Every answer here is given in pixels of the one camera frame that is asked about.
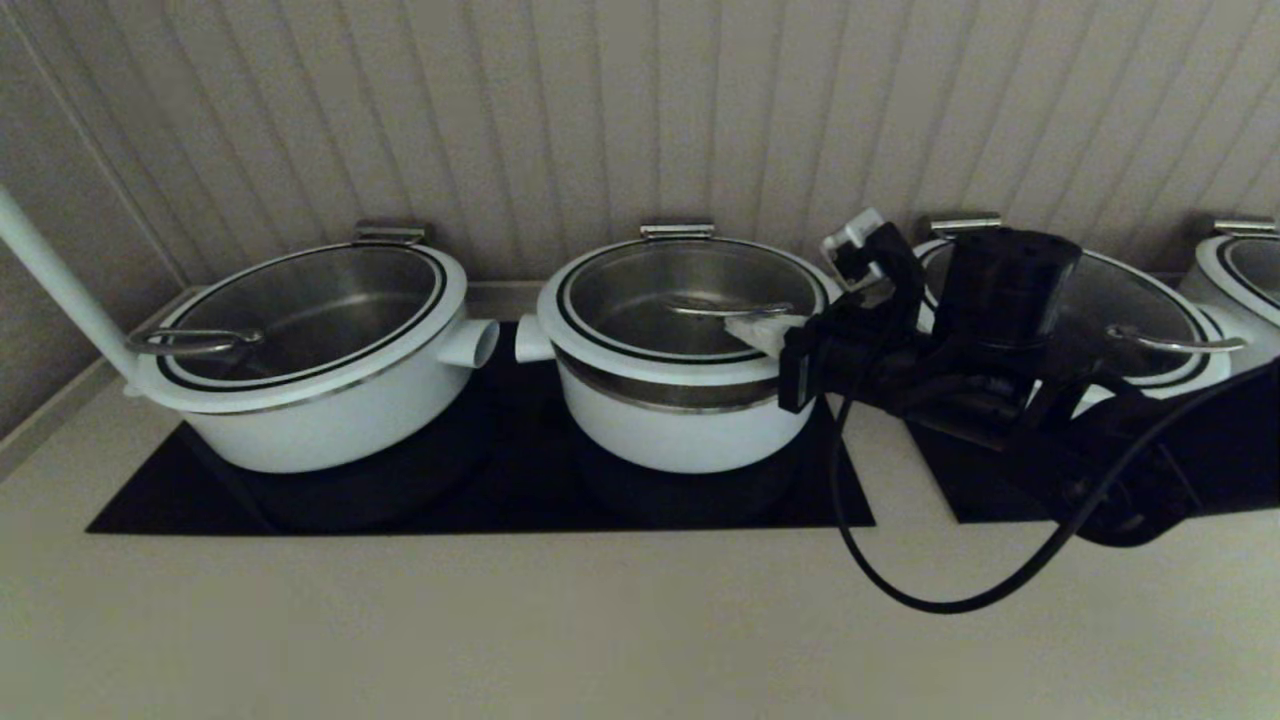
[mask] metal lid handle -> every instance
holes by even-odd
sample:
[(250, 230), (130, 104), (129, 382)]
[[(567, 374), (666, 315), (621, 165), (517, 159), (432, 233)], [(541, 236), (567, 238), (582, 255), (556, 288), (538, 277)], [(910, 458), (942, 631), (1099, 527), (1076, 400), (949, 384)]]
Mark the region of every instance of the metal lid handle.
[(1275, 218), (1213, 218), (1213, 232), (1234, 237), (1280, 238)]
[(640, 237), (644, 240), (662, 240), (668, 237), (696, 237), (701, 240), (710, 240), (714, 236), (716, 225), (710, 220), (640, 225)]
[(947, 213), (920, 218), (918, 232), (925, 240), (952, 240), (957, 234), (1004, 227), (1000, 213)]
[(1107, 337), (1132, 342), (1148, 350), (1198, 355), (1201, 352), (1233, 352), (1249, 345), (1243, 337), (1229, 337), (1215, 341), (1167, 340), (1143, 334), (1133, 325), (1107, 325)]
[(769, 302), (764, 305), (730, 305), (694, 297), (691, 295), (672, 295), (663, 306), (677, 315), (696, 315), (699, 318), (737, 318), (741, 315), (782, 315), (795, 310), (790, 302)]
[(356, 223), (356, 245), (429, 245), (435, 240), (435, 225), (419, 222), (360, 220)]
[[(156, 342), (170, 338), (173, 342)], [(129, 336), (125, 347), (133, 352), (147, 355), (173, 355), (177, 357), (189, 357), (193, 355), (210, 355), (225, 352), (246, 345), (257, 345), (266, 340), (266, 333), (260, 329), (246, 331), (205, 331), (184, 328), (157, 328), (141, 331)]]

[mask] cooking pot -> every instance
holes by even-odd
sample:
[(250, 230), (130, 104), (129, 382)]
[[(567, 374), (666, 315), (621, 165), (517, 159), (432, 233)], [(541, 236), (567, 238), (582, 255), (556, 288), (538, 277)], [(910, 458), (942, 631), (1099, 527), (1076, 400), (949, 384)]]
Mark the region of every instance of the cooking pot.
[[(925, 296), (916, 322), (933, 331), (938, 297), (946, 286), (951, 240), (915, 249), (924, 268)], [(1171, 397), (1216, 384), (1230, 375), (1225, 340), (1212, 319), (1178, 292), (1119, 260), (1085, 250), (1062, 288), (1050, 352), (1074, 354), (1079, 363), (1101, 359), (1151, 397)], [(1084, 411), (1111, 392), (1093, 386), (1076, 409)]]
[(1280, 355), (1280, 234), (1274, 222), (1228, 220), (1196, 247), (1178, 291), (1224, 331), (1249, 341), (1231, 355), (1243, 373)]
[(768, 457), (813, 404), (778, 407), (778, 363), (724, 318), (810, 315), (840, 293), (809, 263), (714, 236), (649, 225), (561, 268), (520, 320), (516, 359), (554, 359), (573, 419), (614, 455), (657, 470), (716, 473)]
[(466, 273), (425, 236), (365, 227), (204, 290), (129, 338), (133, 384), (251, 470), (316, 470), (396, 443), (498, 340), (495, 322), (467, 319)]

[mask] lid hinge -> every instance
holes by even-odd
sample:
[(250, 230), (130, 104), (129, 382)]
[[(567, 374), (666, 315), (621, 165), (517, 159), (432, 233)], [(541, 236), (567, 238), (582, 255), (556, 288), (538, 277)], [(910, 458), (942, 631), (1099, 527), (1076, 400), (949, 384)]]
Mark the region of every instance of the lid hinge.
[(1280, 238), (1275, 218), (1212, 218), (1213, 234)]
[(957, 234), (995, 229), (1005, 225), (1000, 213), (950, 213), (920, 218), (916, 232), (925, 240), (952, 240)]
[(435, 225), (431, 223), (360, 220), (356, 223), (356, 237), (352, 245), (428, 245), (435, 240)]
[(689, 223), (653, 223), (640, 225), (640, 237), (644, 240), (663, 240), (672, 237), (696, 237), (710, 240), (716, 237), (716, 223), (712, 220), (694, 220)]

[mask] pot handle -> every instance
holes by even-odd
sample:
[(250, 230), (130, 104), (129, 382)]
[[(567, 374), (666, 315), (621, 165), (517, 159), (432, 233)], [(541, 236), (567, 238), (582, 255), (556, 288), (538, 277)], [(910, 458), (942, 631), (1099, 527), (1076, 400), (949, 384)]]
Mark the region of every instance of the pot handle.
[(1180, 355), (1197, 355), (1201, 352), (1234, 352), (1249, 345), (1243, 337), (1229, 337), (1212, 341), (1161, 338), (1144, 334), (1133, 325), (1107, 325), (1107, 337), (1123, 342), (1132, 342), (1148, 350), (1178, 352)]
[[(155, 340), (165, 338), (172, 342), (152, 342)], [(124, 346), (133, 352), (141, 352), (145, 355), (189, 357), (196, 355), (211, 355), (214, 352), (227, 352), (228, 350), (236, 350), (237, 347), (259, 345), (264, 340), (266, 340), (266, 334), (260, 329), (211, 331), (156, 328), (131, 334), (128, 340), (124, 341)]]
[(516, 325), (516, 363), (536, 363), (554, 357), (556, 346), (543, 331), (538, 315), (521, 315), (520, 324)]
[(740, 318), (742, 315), (782, 315), (795, 311), (790, 302), (768, 302), (758, 305), (731, 305), (703, 300), (691, 295), (672, 295), (663, 307), (677, 315), (694, 318)]
[(498, 347), (497, 320), (462, 320), (444, 338), (436, 360), (458, 368), (484, 368)]

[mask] white wall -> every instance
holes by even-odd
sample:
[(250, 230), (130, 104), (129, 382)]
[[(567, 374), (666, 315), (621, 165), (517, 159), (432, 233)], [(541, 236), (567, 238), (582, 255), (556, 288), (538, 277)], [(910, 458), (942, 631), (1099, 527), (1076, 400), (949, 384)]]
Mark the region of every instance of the white wall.
[(1274, 0), (19, 4), (193, 277), (425, 215), (485, 278), (654, 215), (993, 209), (1155, 269), (1280, 204)]
[[(0, 17), (0, 182), (129, 328), (180, 290)], [(0, 437), (96, 351), (0, 243)]]

